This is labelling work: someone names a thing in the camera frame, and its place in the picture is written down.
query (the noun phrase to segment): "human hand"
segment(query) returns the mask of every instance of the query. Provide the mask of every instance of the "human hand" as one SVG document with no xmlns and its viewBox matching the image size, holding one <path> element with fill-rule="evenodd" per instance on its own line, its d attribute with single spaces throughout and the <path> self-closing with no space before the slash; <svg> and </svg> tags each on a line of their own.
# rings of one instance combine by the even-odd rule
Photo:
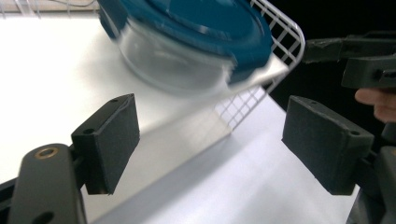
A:
<svg viewBox="0 0 396 224">
<path fill-rule="evenodd" d="M 396 91 L 389 89 L 359 89 L 355 99 L 374 106 L 374 116 L 382 122 L 396 122 Z"/>
</svg>

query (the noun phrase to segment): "plastic lid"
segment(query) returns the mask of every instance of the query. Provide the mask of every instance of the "plastic lid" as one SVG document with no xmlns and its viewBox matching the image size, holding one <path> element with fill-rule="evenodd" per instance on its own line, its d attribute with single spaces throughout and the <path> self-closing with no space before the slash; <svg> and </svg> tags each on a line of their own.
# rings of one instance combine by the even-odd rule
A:
<svg viewBox="0 0 396 224">
<path fill-rule="evenodd" d="M 178 42 L 231 57 L 237 70 L 266 64 L 271 34 L 245 0 L 121 0 L 129 16 Z"/>
</svg>

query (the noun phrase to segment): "wire rack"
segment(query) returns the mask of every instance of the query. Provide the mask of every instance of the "wire rack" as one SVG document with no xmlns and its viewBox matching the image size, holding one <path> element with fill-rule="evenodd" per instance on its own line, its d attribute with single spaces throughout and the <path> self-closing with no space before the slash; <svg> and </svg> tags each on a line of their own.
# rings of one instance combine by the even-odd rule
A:
<svg viewBox="0 0 396 224">
<path fill-rule="evenodd" d="M 273 39 L 272 52 L 288 67 L 288 70 L 273 78 L 265 86 L 250 90 L 219 102 L 215 110 L 230 126 L 236 128 L 255 106 L 300 62 L 304 53 L 304 35 L 299 26 L 288 16 L 265 0 L 247 0 L 260 11 L 267 21 Z M 99 5 L 96 0 L 0 0 L 0 16 L 56 17 L 97 17 Z"/>
</svg>

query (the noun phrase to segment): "white wire rack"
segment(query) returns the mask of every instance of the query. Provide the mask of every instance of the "white wire rack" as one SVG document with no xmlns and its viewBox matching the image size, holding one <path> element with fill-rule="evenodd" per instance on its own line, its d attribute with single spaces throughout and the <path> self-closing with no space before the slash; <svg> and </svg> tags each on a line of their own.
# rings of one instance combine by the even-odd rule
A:
<svg viewBox="0 0 396 224">
<path fill-rule="evenodd" d="M 288 16 L 265 0 L 247 0 L 260 11 L 272 33 L 272 52 L 287 66 L 287 71 L 250 90 L 219 102 L 216 111 L 232 128 L 236 128 L 255 106 L 300 62 L 304 53 L 304 35 L 299 26 Z M 0 0 L 0 13 L 4 19 L 15 16 L 47 17 L 97 16 L 96 0 Z"/>
</svg>

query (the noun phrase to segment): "dark background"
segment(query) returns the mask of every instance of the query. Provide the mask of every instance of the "dark background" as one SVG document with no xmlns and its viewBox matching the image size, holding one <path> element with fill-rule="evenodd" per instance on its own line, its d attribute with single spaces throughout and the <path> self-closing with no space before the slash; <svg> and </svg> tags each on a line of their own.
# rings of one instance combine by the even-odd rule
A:
<svg viewBox="0 0 396 224">
<path fill-rule="evenodd" d="M 270 2 L 299 24 L 306 40 L 396 30 L 396 0 Z M 384 124 L 374 118 L 372 106 L 355 101 L 356 90 L 341 87 L 346 64 L 344 60 L 337 63 L 301 63 L 270 95 L 285 110 L 290 95 L 321 102 L 373 133 L 376 136 L 374 149 L 377 150 L 383 144 L 379 136 Z"/>
</svg>

